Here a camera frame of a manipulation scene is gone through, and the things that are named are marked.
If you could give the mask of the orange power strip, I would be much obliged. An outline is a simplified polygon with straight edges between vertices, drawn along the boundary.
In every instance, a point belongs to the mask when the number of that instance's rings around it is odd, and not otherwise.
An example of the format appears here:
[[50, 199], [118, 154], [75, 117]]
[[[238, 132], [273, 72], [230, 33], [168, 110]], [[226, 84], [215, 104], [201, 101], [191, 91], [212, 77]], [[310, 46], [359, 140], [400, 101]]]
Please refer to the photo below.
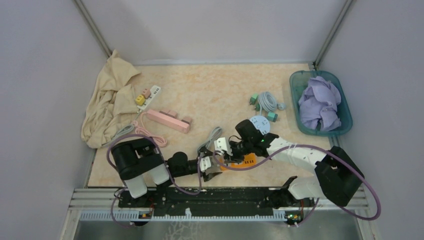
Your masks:
[[221, 156], [218, 158], [218, 160], [227, 167], [237, 168], [237, 169], [248, 168], [257, 164], [257, 156], [254, 153], [245, 155], [243, 161], [240, 163], [237, 163], [237, 162], [224, 163], [224, 159]]

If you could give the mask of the green USB charger plug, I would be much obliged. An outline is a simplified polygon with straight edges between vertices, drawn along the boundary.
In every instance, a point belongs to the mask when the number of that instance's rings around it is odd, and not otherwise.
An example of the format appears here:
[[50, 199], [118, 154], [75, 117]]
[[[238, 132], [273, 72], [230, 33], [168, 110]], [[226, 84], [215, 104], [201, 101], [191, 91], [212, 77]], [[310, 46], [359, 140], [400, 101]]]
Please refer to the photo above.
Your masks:
[[254, 110], [255, 110], [256, 112], [260, 112], [260, 111], [261, 111], [261, 106], [260, 106], [260, 104], [259, 104], [259, 103], [257, 103], [257, 104], [254, 106]]
[[250, 99], [249, 99], [249, 104], [250, 104], [250, 105], [255, 105], [255, 104], [256, 104], [256, 102], [257, 102], [257, 100], [258, 100], [258, 96], [259, 96], [259, 94], [258, 94], [258, 93], [254, 93], [254, 94], [252, 94], [252, 95], [250, 96]]

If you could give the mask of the teal USB charger plug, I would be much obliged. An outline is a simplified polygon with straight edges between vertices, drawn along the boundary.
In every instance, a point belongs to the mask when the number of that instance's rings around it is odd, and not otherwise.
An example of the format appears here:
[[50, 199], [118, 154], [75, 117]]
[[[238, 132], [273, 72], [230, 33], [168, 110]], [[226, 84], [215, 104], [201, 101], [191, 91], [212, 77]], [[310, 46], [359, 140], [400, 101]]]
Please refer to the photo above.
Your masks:
[[270, 121], [275, 123], [278, 119], [278, 114], [274, 112], [268, 112], [266, 118]]

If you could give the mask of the round light blue power socket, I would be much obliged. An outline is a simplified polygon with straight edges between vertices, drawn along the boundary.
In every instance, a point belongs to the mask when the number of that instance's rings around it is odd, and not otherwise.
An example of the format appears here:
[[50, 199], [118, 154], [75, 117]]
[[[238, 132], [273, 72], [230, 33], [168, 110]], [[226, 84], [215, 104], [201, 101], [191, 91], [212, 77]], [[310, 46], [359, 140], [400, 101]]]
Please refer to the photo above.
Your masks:
[[259, 130], [263, 135], [267, 134], [271, 130], [269, 120], [263, 115], [255, 115], [249, 119], [253, 123], [254, 127]]

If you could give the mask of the pink power strip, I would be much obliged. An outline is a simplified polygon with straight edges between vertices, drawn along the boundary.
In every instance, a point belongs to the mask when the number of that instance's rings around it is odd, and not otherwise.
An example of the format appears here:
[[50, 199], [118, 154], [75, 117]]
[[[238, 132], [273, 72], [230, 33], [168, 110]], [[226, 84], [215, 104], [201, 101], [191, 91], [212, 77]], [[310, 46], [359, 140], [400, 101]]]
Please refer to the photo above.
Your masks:
[[160, 113], [160, 111], [149, 109], [146, 111], [145, 115], [148, 119], [154, 122], [157, 122], [184, 134], [187, 134], [191, 129], [192, 124], [189, 125], [185, 122], [182, 122], [182, 119], [170, 117], [168, 115]]

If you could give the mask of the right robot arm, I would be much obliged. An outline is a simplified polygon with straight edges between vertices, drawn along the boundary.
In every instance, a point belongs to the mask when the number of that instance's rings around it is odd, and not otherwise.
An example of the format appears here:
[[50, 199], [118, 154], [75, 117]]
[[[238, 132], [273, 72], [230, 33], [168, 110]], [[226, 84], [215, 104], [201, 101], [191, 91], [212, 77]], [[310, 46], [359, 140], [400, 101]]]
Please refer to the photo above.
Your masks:
[[231, 160], [255, 154], [313, 174], [289, 181], [287, 189], [281, 193], [281, 199], [287, 206], [295, 206], [305, 198], [325, 198], [345, 207], [362, 184], [360, 177], [363, 173], [341, 147], [333, 146], [330, 150], [320, 151], [316, 146], [295, 144], [274, 133], [261, 133], [247, 119], [238, 123], [235, 129], [240, 140], [229, 140], [226, 144], [226, 152]]

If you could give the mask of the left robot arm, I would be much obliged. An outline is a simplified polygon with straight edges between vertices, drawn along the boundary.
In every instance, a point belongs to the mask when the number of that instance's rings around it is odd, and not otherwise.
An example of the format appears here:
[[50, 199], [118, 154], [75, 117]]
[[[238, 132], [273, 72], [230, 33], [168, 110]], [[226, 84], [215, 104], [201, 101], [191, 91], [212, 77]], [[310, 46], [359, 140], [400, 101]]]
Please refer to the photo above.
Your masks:
[[208, 182], [222, 171], [213, 163], [212, 152], [200, 149], [196, 159], [189, 160], [186, 153], [178, 151], [165, 160], [160, 148], [150, 138], [138, 138], [111, 145], [106, 154], [108, 162], [138, 207], [149, 203], [150, 193], [143, 174], [148, 173], [158, 187], [173, 185], [175, 178], [197, 175], [200, 182]]

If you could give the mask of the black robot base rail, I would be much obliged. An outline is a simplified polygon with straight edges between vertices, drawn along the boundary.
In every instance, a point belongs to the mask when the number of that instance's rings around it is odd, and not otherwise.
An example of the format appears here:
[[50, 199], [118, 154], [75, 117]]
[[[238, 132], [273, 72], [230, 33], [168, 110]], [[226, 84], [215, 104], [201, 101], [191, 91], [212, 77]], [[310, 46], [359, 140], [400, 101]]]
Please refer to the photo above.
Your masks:
[[120, 208], [153, 209], [155, 217], [179, 217], [189, 209], [194, 217], [267, 217], [274, 210], [289, 207], [312, 207], [314, 200], [294, 199], [280, 187], [207, 187], [189, 195], [175, 187], [151, 188], [141, 197], [128, 191], [120, 197]]

